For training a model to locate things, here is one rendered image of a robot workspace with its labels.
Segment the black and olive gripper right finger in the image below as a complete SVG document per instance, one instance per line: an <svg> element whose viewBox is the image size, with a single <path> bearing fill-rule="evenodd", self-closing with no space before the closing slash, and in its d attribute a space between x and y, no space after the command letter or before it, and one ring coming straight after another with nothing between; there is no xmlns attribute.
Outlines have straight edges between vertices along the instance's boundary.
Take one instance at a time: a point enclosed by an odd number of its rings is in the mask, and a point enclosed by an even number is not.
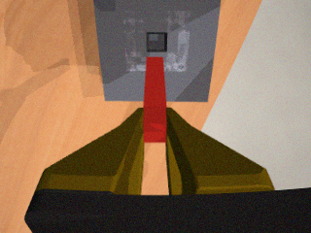
<svg viewBox="0 0 311 233"><path fill-rule="evenodd" d="M166 107L166 121L169 194L275 190L265 168L191 126L173 108Z"/></svg>

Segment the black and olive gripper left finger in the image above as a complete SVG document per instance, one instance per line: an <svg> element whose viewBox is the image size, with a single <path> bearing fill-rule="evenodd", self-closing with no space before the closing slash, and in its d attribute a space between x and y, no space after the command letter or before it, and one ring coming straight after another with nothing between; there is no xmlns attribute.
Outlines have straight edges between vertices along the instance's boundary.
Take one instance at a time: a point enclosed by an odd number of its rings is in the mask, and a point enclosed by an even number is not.
<svg viewBox="0 0 311 233"><path fill-rule="evenodd" d="M50 188L141 195L143 120L144 108L138 108L118 127L55 162L44 170L35 192Z"/></svg>

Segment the grey sloped panel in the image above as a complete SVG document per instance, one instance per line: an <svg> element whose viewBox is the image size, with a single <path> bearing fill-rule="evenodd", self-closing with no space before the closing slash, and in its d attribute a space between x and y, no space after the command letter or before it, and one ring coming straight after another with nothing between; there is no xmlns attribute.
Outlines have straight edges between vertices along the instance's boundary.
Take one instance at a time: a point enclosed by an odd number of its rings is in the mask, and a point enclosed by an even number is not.
<svg viewBox="0 0 311 233"><path fill-rule="evenodd" d="M166 102L208 102L221 0L93 4L105 101L143 102L147 57L163 57Z"/></svg>

